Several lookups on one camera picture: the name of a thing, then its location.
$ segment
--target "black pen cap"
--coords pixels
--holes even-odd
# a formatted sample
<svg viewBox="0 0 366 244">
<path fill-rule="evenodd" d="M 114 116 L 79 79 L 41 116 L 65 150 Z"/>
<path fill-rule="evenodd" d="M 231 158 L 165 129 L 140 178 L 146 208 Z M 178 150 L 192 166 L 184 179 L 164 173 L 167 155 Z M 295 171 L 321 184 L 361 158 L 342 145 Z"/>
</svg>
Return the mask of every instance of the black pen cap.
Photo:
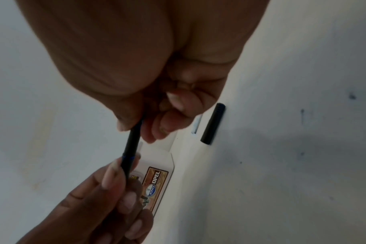
<svg viewBox="0 0 366 244">
<path fill-rule="evenodd" d="M 214 112 L 212 112 L 211 118 L 208 121 L 207 127 L 204 130 L 203 136 L 200 140 L 201 142 L 211 145 L 225 110 L 226 106 L 223 103 L 217 103 Z"/>
</svg>

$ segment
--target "skin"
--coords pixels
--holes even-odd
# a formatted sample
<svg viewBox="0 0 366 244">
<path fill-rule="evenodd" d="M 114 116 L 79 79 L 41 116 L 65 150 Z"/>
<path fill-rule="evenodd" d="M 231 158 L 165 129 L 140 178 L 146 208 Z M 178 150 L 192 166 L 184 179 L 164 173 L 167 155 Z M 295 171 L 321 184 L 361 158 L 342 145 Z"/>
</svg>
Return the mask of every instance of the skin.
<svg viewBox="0 0 366 244">
<path fill-rule="evenodd" d="M 269 0 L 17 0 L 63 77 L 148 143 L 214 105 Z"/>
<path fill-rule="evenodd" d="M 134 167 L 139 162 L 137 155 Z M 101 182 L 109 165 L 100 168 L 72 190 L 38 226 L 17 244 L 140 244 L 153 225 L 153 215 L 139 202 L 142 184 L 129 179 L 127 184 L 121 170 L 109 189 Z M 132 209 L 123 206 L 121 199 L 128 192 L 136 193 Z M 134 222 L 142 227 L 130 239 L 126 232 Z"/>
</svg>

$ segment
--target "black pen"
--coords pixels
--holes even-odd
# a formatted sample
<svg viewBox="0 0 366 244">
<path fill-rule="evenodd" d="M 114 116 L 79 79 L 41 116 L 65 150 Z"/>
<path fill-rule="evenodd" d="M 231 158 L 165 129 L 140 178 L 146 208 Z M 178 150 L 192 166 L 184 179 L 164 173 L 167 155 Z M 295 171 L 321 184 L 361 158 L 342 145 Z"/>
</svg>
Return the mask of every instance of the black pen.
<svg viewBox="0 0 366 244">
<path fill-rule="evenodd" d="M 127 140 L 127 145 L 122 156 L 121 167 L 124 170 L 125 177 L 128 179 L 130 176 L 132 164 L 135 160 L 136 151 L 140 140 L 140 128 L 142 127 L 142 120 L 137 123 L 130 132 Z"/>
</svg>

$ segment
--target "dark mark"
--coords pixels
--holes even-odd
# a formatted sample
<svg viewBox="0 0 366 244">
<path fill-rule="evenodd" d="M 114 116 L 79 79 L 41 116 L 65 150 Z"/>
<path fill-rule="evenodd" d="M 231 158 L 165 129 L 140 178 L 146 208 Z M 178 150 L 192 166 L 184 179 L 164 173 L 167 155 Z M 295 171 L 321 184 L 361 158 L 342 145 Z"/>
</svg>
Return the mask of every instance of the dark mark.
<svg viewBox="0 0 366 244">
<path fill-rule="evenodd" d="M 301 125 L 304 125 L 304 114 L 305 114 L 305 109 L 301 109 Z"/>
<path fill-rule="evenodd" d="M 350 100 L 356 100 L 356 99 L 357 99 L 356 95 L 355 95 L 353 92 L 350 92 L 350 93 L 349 93 L 348 98 L 349 98 Z"/>
</svg>

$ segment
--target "bottle label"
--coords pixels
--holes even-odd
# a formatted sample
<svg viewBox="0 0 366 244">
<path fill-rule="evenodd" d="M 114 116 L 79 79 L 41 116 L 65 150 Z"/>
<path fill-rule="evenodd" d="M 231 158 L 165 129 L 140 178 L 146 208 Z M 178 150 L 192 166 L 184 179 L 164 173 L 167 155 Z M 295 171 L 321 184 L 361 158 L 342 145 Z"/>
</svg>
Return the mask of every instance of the bottle label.
<svg viewBox="0 0 366 244">
<path fill-rule="evenodd" d="M 143 181 L 143 192 L 140 202 L 144 209 L 154 210 L 156 202 L 166 182 L 168 172 L 149 167 Z"/>
</svg>

